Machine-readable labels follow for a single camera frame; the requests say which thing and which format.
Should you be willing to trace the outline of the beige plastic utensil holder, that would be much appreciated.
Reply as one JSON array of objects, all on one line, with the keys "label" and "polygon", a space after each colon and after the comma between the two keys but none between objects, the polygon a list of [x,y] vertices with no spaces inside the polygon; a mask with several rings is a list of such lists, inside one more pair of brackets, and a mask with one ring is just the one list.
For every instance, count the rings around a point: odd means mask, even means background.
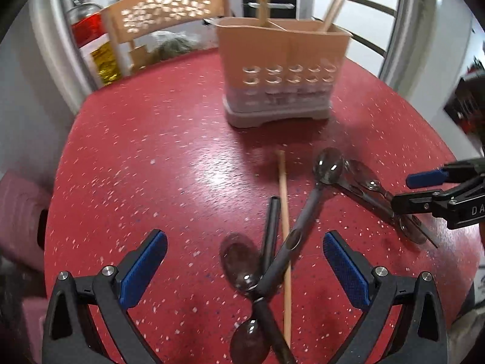
[{"label": "beige plastic utensil holder", "polygon": [[290,118],[327,119],[330,96],[352,38],[315,20],[224,17],[215,23],[231,126]]}]

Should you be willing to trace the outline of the smoky plastic spoon front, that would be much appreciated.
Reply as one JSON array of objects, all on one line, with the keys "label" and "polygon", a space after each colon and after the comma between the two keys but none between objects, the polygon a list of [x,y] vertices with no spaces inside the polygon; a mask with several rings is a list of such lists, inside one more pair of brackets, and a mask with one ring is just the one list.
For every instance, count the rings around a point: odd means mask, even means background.
[{"label": "smoky plastic spoon front", "polygon": [[252,316],[234,331],[229,353],[232,363],[264,363],[270,350],[278,363],[297,363],[268,302],[258,298],[253,302]]}]

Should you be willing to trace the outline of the smoky plastic spoon back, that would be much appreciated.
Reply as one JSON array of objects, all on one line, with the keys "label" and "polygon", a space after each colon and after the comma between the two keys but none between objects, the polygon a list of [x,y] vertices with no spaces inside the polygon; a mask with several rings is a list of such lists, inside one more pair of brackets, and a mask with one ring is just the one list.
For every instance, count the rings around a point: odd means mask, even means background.
[{"label": "smoky plastic spoon back", "polygon": [[258,282],[255,293],[266,297],[272,293],[282,282],[284,274],[301,247],[306,241],[310,227],[317,217],[317,211],[321,205],[323,191],[326,187],[334,185],[343,171],[343,156],[340,150],[327,147],[316,157],[313,166],[313,175],[316,180],[307,201],[300,212],[289,235],[284,240],[274,261],[267,272]]}]

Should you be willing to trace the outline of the bag of green vegetables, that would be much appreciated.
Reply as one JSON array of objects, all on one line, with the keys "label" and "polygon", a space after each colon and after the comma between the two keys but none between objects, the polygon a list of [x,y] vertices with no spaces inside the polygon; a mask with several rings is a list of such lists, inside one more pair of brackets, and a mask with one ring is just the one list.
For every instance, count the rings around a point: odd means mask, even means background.
[{"label": "bag of green vegetables", "polygon": [[150,52],[156,62],[170,60],[201,48],[201,36],[182,32],[158,30],[152,34],[156,46]]}]

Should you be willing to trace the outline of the smoky plastic fork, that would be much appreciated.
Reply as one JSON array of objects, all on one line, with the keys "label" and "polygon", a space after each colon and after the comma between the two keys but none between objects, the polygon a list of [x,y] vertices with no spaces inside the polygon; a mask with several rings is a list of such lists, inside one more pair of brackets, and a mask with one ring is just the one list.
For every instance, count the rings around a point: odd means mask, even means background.
[{"label": "smoky plastic fork", "polygon": [[335,185],[413,243],[423,245],[429,241],[433,247],[439,247],[436,235],[420,219],[392,210],[390,202],[394,196],[363,162],[343,159],[343,172]]}]

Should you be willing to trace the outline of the pink plastic stool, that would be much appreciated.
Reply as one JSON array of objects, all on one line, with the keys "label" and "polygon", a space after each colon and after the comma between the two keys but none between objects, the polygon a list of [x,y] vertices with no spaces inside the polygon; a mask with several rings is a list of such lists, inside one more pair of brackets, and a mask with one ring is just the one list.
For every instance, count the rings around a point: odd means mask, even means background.
[{"label": "pink plastic stool", "polygon": [[1,252],[12,261],[44,271],[38,227],[51,195],[34,182],[8,170],[1,178]]}]

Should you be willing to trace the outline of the red plastic basket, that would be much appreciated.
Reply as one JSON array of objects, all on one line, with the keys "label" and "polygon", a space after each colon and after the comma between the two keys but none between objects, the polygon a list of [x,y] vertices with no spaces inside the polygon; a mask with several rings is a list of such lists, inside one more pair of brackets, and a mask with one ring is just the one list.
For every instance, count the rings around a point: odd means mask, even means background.
[{"label": "red plastic basket", "polygon": [[102,17],[99,13],[92,14],[72,25],[72,33],[75,44],[81,48],[100,36],[106,31],[102,23]]}]

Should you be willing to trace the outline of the beige flower-cutout chair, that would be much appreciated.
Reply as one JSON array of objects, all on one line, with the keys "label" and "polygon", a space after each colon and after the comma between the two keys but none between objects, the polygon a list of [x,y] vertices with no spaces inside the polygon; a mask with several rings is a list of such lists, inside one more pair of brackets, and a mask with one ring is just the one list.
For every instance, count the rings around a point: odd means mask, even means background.
[{"label": "beige flower-cutout chair", "polygon": [[122,74],[150,64],[150,53],[135,41],[174,25],[229,16],[229,0],[121,0],[100,11]]}]

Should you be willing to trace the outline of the smoky plastic spoon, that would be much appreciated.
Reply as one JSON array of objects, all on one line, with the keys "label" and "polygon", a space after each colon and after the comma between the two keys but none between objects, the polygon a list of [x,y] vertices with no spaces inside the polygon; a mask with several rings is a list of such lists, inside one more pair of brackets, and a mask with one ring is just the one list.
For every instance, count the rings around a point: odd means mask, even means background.
[{"label": "smoky plastic spoon", "polygon": [[280,198],[271,196],[261,249],[241,233],[231,233],[221,243],[219,258],[224,275],[231,286],[243,295],[251,293],[275,258],[280,209]]},{"label": "smoky plastic spoon", "polygon": [[253,302],[252,316],[234,331],[229,353],[232,363],[264,363],[270,350],[278,363],[297,363],[268,302],[258,298]]},{"label": "smoky plastic spoon", "polygon": [[272,293],[282,282],[284,274],[301,247],[306,241],[310,227],[317,217],[317,211],[321,205],[323,191],[326,187],[334,185],[343,171],[343,156],[340,150],[327,147],[316,157],[313,166],[313,175],[316,180],[307,201],[300,212],[289,235],[284,240],[274,261],[267,272],[258,282],[255,293],[266,297]]}]

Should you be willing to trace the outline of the plain wooden chopstick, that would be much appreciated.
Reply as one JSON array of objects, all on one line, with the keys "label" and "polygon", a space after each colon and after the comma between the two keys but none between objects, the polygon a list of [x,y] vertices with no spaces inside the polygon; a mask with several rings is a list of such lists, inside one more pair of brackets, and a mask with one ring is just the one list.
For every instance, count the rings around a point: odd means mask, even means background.
[{"label": "plain wooden chopstick", "polygon": [[319,30],[321,32],[327,32],[329,30],[331,22],[333,21],[333,16],[334,16],[335,11],[338,8],[339,4],[340,4],[340,0],[332,0],[332,3],[329,6],[329,8],[327,9],[325,17],[323,18],[323,21],[322,21],[321,26],[319,28]]},{"label": "plain wooden chopstick", "polygon": [[335,14],[334,14],[334,16],[333,16],[333,21],[331,22],[331,25],[330,25],[330,26],[332,26],[332,24],[333,24],[333,22],[335,21],[336,17],[339,15],[340,10],[341,10],[341,8],[342,8],[342,7],[343,7],[343,5],[344,5],[344,2],[345,2],[345,0],[340,0],[339,5],[338,5],[338,8],[336,9]]}]

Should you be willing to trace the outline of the built-in black oven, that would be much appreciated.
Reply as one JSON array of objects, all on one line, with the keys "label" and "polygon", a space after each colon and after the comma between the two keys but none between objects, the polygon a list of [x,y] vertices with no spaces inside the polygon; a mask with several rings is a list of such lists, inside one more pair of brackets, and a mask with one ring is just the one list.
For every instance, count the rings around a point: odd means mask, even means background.
[{"label": "built-in black oven", "polygon": [[[244,17],[257,17],[257,0],[242,0],[242,11]],[[275,19],[296,19],[298,12],[297,0],[269,0],[268,9],[270,18]]]}]

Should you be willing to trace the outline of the steel bowl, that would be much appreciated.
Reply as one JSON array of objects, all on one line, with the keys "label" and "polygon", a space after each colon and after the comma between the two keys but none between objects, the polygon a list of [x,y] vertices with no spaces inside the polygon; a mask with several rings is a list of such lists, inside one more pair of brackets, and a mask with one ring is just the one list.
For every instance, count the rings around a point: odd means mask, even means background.
[{"label": "steel bowl", "polygon": [[97,3],[84,2],[67,10],[67,20],[69,21],[70,25],[74,25],[75,23],[78,23],[85,18],[96,14],[102,9],[103,8]]}]

